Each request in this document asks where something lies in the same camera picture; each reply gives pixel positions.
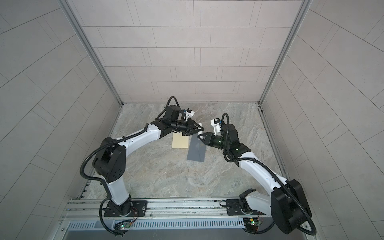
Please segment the grey envelope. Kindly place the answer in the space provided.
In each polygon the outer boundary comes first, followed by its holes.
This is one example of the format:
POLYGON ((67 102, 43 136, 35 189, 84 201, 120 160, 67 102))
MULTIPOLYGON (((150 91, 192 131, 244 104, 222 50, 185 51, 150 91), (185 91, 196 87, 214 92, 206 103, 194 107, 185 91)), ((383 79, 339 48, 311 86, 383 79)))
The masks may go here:
POLYGON ((198 135, 193 135, 189 145, 187 160, 201 163, 204 162, 206 156, 206 148, 207 146, 199 140, 198 135))

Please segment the yellow paper envelope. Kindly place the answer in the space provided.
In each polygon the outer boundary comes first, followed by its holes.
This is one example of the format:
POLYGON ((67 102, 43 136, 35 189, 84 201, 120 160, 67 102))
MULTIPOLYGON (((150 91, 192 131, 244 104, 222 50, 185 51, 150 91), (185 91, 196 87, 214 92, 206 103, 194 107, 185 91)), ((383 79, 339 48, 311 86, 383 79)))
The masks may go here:
POLYGON ((188 149, 189 148, 189 137, 183 136, 182 133, 173 133, 172 148, 173 149, 188 149))

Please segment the white glue stick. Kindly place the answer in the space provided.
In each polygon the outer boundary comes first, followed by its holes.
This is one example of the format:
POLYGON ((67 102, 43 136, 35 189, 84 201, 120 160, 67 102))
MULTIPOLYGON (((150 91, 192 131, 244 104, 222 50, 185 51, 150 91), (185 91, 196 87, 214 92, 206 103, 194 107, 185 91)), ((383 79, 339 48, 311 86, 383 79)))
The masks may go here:
POLYGON ((204 128, 202 127, 202 124, 201 123, 198 123, 199 125, 199 129, 198 129, 198 135, 202 134, 203 131, 204 131, 204 128))

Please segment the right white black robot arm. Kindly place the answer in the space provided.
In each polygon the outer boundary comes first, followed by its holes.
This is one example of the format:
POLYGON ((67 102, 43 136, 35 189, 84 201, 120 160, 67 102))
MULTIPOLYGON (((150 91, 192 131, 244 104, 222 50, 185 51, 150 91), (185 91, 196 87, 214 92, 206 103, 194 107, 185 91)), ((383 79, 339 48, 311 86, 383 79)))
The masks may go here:
POLYGON ((198 139, 206 146, 222 150, 226 162, 235 163, 248 172, 267 192, 263 195, 249 189, 239 196, 241 209, 245 214, 258 211, 273 220, 270 226, 262 231, 245 229, 245 232, 263 234, 277 226, 285 234, 299 230, 309 236, 316 235, 317 229, 301 184, 297 180, 289 181, 275 173, 261 162, 249 147, 241 143, 238 131, 230 123, 227 113, 220 119, 212 120, 212 126, 214 132, 201 133, 198 139))

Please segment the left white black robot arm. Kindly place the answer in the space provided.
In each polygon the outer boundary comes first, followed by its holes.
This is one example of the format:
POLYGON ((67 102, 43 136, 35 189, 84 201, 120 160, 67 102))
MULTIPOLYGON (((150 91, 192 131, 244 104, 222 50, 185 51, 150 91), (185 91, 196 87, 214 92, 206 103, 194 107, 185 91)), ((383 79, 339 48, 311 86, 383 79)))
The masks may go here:
POLYGON ((181 109, 178 103, 167 103, 155 120, 142 130, 118 139, 107 137, 99 148, 85 158, 80 166, 80 175, 103 185, 109 201, 109 212, 125 217, 133 208, 132 198, 123 180, 126 158, 135 150, 170 133, 192 136, 202 132, 204 128, 192 120, 193 115, 194 111, 181 109))

